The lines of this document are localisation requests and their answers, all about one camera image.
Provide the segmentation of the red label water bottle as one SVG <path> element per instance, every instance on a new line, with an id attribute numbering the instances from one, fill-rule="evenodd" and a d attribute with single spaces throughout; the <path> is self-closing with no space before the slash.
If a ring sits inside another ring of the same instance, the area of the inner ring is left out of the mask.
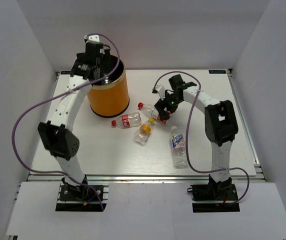
<path id="1" fill-rule="evenodd" d="M 170 124 L 171 120 L 161 120 L 158 110 L 152 104 L 138 103 L 138 109 L 148 118 L 153 118 L 161 124 Z"/>

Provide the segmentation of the red cap cola bottle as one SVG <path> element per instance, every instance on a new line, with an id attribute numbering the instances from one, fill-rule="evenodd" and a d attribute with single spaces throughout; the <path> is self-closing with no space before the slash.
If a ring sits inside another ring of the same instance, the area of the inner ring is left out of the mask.
<path id="1" fill-rule="evenodd" d="M 139 112 L 121 115 L 118 119 L 111 121 L 114 128 L 128 129 L 141 125 L 141 116 Z"/>

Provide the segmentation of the yellow cap orange label bottle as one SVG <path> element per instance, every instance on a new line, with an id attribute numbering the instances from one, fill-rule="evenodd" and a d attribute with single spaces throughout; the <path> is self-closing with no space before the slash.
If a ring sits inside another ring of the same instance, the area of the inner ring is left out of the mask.
<path id="1" fill-rule="evenodd" d="M 145 123 L 143 123 L 139 129 L 134 134 L 134 141 L 142 146 L 144 146 L 150 136 L 153 127 L 155 125 L 155 120 L 149 118 Z"/>

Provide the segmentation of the blue label water bottle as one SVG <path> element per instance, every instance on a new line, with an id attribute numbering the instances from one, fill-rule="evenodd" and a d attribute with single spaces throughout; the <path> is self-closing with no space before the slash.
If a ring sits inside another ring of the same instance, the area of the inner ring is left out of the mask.
<path id="1" fill-rule="evenodd" d="M 169 139 L 173 166 L 177 169 L 186 168 L 188 162 L 183 132 L 176 126 L 172 126 Z"/>

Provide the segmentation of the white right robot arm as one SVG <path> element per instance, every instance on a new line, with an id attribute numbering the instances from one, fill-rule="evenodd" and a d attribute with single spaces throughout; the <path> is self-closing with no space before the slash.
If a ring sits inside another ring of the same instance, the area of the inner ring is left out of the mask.
<path id="1" fill-rule="evenodd" d="M 159 96 L 154 106 L 162 121 L 169 120 L 182 102 L 190 103 L 192 109 L 203 113 L 205 135 L 211 143 L 211 169 L 202 171 L 208 174 L 208 184 L 194 185 L 191 191 L 196 201 L 226 200 L 232 190 L 230 151 L 239 131 L 233 103 L 220 101 L 202 91 L 198 79 L 185 82 L 181 71 L 173 74 L 169 79 L 171 89 L 154 84 L 152 93 Z"/>

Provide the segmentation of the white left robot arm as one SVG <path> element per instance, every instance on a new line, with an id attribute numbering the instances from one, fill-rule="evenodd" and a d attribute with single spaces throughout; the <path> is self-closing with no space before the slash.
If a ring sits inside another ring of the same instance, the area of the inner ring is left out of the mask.
<path id="1" fill-rule="evenodd" d="M 104 76 L 104 68 L 111 67 L 110 50 L 107 44 L 90 40 L 86 42 L 85 52 L 76 55 L 70 70 L 68 94 L 61 98 L 52 117 L 37 127 L 44 148 L 65 173 L 63 184 L 78 200 L 88 196 L 89 187 L 77 159 L 80 141 L 73 134 L 73 126 L 81 104 L 92 88 L 91 82 Z"/>

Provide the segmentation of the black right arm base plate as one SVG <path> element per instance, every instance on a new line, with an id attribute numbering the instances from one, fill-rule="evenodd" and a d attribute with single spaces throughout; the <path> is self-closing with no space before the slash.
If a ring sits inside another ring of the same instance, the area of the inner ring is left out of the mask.
<path id="1" fill-rule="evenodd" d="M 223 190 L 214 196 L 210 193 L 207 184 L 194 184 L 186 189 L 192 198 L 193 213 L 236 213 L 240 212 L 236 186 Z"/>

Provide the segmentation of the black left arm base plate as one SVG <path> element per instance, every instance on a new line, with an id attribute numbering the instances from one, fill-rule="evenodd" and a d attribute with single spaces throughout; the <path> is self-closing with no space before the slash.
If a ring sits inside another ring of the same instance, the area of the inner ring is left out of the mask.
<path id="1" fill-rule="evenodd" d="M 94 185 L 93 187 L 99 195 L 102 204 L 100 204 L 97 194 L 91 188 L 87 188 L 84 194 L 76 195 L 67 186 L 61 184 L 55 211 L 75 213 L 103 212 L 108 202 L 109 187 L 107 185 Z"/>

